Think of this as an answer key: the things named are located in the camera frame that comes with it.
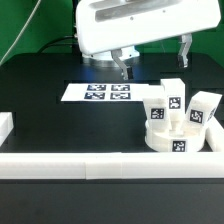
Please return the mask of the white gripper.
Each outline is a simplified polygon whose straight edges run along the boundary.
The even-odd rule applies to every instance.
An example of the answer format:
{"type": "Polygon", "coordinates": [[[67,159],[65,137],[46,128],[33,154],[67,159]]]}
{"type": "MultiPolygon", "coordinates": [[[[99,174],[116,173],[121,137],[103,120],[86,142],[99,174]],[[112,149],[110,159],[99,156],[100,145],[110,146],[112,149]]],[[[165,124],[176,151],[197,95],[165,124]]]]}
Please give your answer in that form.
{"type": "Polygon", "coordinates": [[[219,0],[81,0],[76,9],[81,52],[112,50],[124,80],[132,79],[133,71],[120,59],[120,48],[181,35],[178,65],[187,68],[188,33],[214,28],[220,19],[219,0]]]}

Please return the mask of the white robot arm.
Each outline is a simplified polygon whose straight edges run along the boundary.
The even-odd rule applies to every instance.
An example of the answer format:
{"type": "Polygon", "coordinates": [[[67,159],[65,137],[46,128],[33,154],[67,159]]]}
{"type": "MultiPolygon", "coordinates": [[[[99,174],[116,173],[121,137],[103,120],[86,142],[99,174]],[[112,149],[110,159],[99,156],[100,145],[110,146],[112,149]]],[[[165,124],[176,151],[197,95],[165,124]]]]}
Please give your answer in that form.
{"type": "Polygon", "coordinates": [[[79,49],[85,62],[121,69],[139,56],[136,45],[178,37],[179,66],[188,66],[192,34],[215,28],[221,19],[219,0],[80,0],[76,8],[79,49]]]}

